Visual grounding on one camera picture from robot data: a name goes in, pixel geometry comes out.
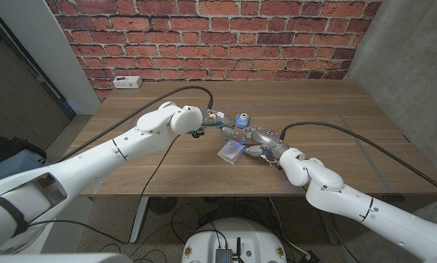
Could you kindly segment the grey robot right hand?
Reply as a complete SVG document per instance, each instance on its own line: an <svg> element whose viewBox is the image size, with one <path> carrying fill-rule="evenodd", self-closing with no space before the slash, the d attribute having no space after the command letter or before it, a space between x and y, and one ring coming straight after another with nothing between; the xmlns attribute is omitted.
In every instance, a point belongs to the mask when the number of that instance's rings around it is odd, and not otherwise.
<svg viewBox="0 0 437 263"><path fill-rule="evenodd" d="M275 131L258 126L244 128L246 132L241 143L245 146L243 152L252 157L280 159L282 151L280 135Z"/></svg>

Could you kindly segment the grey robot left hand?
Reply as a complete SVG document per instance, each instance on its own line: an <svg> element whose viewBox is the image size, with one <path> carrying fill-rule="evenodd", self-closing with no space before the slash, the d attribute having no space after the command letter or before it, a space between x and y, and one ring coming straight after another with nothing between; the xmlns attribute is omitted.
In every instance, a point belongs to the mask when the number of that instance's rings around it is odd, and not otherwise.
<svg viewBox="0 0 437 263"><path fill-rule="evenodd" d="M202 125L219 129L220 133L224 135L226 142L234 140L238 136L238 133L235 131L235 119L225 115L221 111L212 109L203 110L202 115Z"/></svg>

